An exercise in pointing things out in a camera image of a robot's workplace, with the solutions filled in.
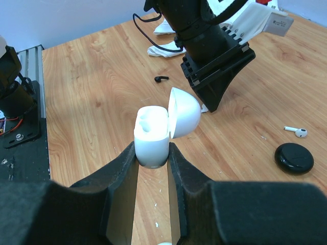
screw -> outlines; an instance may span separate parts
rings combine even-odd
[[[22,134],[17,134],[16,135],[16,140],[17,141],[21,141],[22,139],[24,139],[24,136]]]

red wire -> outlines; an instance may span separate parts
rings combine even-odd
[[[19,123],[13,129],[9,130],[9,132],[16,130],[21,125],[21,123],[22,123],[22,119],[19,121]]]
[[[16,118],[12,118],[12,119],[2,119],[2,120],[0,120],[0,121],[14,121],[14,120],[17,120],[18,119],[18,117],[16,117]]]

white earbud case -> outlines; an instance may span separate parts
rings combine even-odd
[[[166,163],[169,135],[172,139],[185,136],[199,124],[201,108],[189,93],[172,88],[168,111],[161,106],[139,109],[134,128],[135,153],[146,168],[159,168]]]

earbud case lid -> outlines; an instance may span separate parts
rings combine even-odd
[[[185,136],[199,124],[201,108],[189,93],[172,88],[168,111],[160,106],[139,109],[135,122],[134,136],[145,141],[158,141]]]
[[[200,122],[201,108],[189,93],[172,88],[168,104],[168,129],[172,139],[185,136]]]

wooden table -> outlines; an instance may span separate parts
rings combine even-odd
[[[157,43],[156,23],[140,23]],[[260,34],[257,57],[232,81],[218,110],[175,139],[184,156],[215,180],[306,181],[327,193],[327,29],[295,17],[286,37]],[[133,22],[43,51],[51,177],[70,186],[117,157],[133,140],[139,108],[168,106],[172,87],[194,95],[180,68],[182,56],[147,55],[150,43]],[[156,84],[155,76],[169,76]],[[283,126],[306,128],[297,138]],[[314,168],[302,176],[273,160],[282,143],[307,147]],[[133,244],[171,241],[167,168],[140,167]]]

